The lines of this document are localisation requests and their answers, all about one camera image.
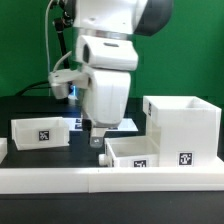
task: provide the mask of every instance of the black table surface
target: black table surface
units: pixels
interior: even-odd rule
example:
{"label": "black table surface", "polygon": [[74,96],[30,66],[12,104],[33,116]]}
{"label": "black table surface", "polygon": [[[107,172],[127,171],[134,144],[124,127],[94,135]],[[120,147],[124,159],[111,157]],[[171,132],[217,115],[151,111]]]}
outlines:
{"label": "black table surface", "polygon": [[[78,117],[80,108],[51,97],[1,97],[0,137],[8,138],[8,155],[0,168],[96,167],[100,149],[88,145],[88,132],[71,132],[70,146],[18,152],[10,120]],[[139,132],[109,132],[106,137],[144,135],[142,99],[130,99],[125,117]],[[219,156],[223,158],[223,130]],[[224,223],[224,192],[122,192],[94,194],[0,195],[0,224],[11,223]]]}

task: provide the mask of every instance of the white plastic bin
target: white plastic bin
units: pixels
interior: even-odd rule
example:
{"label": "white plastic bin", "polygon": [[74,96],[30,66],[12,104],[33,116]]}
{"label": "white plastic bin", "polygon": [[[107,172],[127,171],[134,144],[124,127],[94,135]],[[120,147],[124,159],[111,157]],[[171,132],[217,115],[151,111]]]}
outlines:
{"label": "white plastic bin", "polygon": [[105,155],[99,156],[100,165],[109,167],[158,166],[158,148],[143,137],[106,138]]}
{"label": "white plastic bin", "polygon": [[207,166],[216,159],[220,108],[197,97],[145,96],[143,111],[159,166]]}
{"label": "white plastic bin", "polygon": [[69,126],[62,117],[12,120],[18,150],[69,145]]}

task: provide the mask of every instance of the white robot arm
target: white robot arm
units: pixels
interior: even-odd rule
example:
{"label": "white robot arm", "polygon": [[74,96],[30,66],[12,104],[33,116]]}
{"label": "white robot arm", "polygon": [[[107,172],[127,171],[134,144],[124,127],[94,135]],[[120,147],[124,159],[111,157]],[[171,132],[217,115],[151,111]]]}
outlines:
{"label": "white robot arm", "polygon": [[151,36],[171,17],[173,0],[61,0],[73,19],[73,60],[76,71],[53,71],[49,76],[56,98],[68,96],[67,82],[85,89],[83,118],[92,122],[90,145],[100,147],[106,129],[121,122],[130,89],[129,71],[138,55],[128,40],[132,34]]}

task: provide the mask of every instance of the green backdrop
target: green backdrop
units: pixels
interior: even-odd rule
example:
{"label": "green backdrop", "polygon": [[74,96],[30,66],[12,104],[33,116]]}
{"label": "green backdrop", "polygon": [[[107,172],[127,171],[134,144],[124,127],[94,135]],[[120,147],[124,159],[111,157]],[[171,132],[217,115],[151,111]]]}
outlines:
{"label": "green backdrop", "polygon": [[[47,0],[0,1],[0,96],[47,78],[44,15]],[[134,36],[139,66],[130,96],[196,95],[224,105],[224,1],[174,0],[168,25],[153,37]],[[50,12],[50,20],[61,16]],[[50,24],[52,63],[60,58]],[[69,46],[71,30],[66,30]],[[36,90],[32,94],[47,94]]]}

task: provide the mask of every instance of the white base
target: white base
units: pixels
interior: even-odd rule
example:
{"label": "white base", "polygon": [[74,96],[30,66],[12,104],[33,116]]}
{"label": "white base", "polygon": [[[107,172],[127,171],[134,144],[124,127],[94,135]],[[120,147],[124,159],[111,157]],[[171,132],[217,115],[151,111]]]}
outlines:
{"label": "white base", "polygon": [[0,169],[0,194],[224,190],[224,163],[210,167]]}

